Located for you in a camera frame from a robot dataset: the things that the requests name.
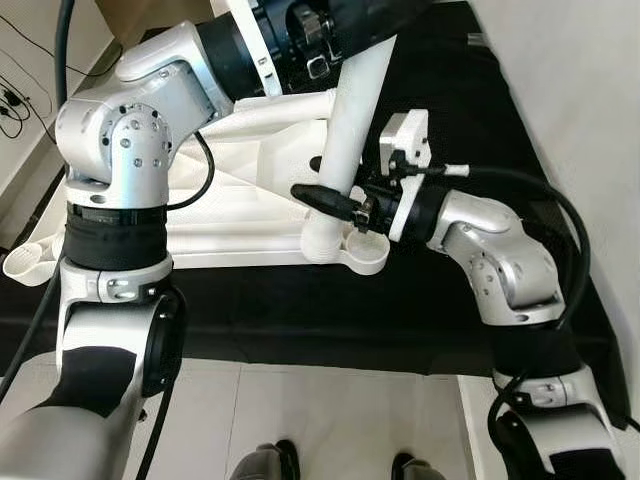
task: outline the black joint cover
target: black joint cover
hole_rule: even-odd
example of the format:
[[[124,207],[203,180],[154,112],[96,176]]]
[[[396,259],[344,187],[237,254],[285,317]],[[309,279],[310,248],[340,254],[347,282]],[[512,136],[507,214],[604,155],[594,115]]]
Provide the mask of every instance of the black joint cover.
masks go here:
[[[115,347],[81,347],[63,354],[60,381],[35,408],[78,407],[108,417],[133,378],[136,355]]]
[[[166,210],[68,208],[64,250],[92,270],[123,271],[155,265],[167,256]]]
[[[335,36],[349,58],[412,23],[431,0],[329,0]]]

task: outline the floor tile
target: floor tile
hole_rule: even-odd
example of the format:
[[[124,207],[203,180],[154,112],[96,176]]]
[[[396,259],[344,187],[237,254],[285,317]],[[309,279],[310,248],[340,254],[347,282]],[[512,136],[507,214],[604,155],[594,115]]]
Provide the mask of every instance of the floor tile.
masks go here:
[[[469,478],[454,377],[354,372],[243,367],[226,478],[257,445],[280,438],[298,446],[305,480],[388,480],[400,450]]]

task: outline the shoe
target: shoe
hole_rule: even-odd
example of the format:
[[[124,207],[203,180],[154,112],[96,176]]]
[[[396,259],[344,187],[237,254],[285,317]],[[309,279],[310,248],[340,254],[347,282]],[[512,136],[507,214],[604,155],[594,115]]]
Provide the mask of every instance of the shoe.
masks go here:
[[[397,454],[396,458],[393,459],[393,464],[391,465],[391,480],[403,480],[403,467],[411,460],[415,460],[415,458],[410,453],[400,452]]]
[[[276,447],[280,451],[283,480],[300,480],[300,462],[296,446],[291,440],[280,440]]]

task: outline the black cloth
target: black cloth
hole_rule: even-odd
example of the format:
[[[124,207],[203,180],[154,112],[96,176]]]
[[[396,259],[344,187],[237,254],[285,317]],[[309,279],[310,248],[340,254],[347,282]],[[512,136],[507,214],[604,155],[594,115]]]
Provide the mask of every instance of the black cloth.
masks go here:
[[[468,47],[478,24],[466,4],[433,6],[398,38],[365,151],[393,112],[428,108],[432,164],[473,163],[542,175],[500,66]],[[556,259],[563,284],[575,255],[552,203],[497,182],[450,186],[511,205]],[[551,225],[552,229],[542,227]],[[394,245],[383,272],[360,277],[344,266],[181,270],[188,357],[373,370],[491,374],[490,342],[462,270],[424,247]],[[0,371],[24,333],[43,288],[0,278]],[[54,348],[57,305],[32,354]],[[616,338],[593,286],[573,322],[577,347],[600,391],[619,412],[629,404]]]

